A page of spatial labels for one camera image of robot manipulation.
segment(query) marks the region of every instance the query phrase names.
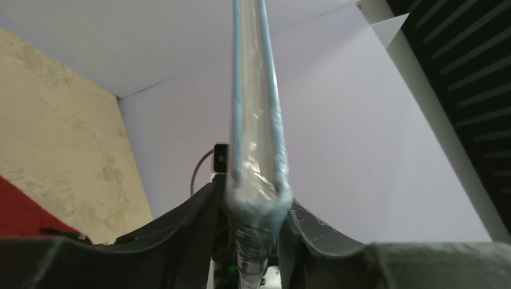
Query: purple cable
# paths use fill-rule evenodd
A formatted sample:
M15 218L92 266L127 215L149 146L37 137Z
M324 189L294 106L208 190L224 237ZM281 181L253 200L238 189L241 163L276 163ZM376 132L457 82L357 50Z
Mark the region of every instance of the purple cable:
M208 151L199 160L199 163L197 163L197 166L195 166L195 170L193 170L192 181L190 182L190 196L193 196L193 194L195 193L195 191L193 190L193 185L195 183L195 178L197 177L197 173L199 172L199 168L201 167L202 163L212 154L213 154L213 150Z

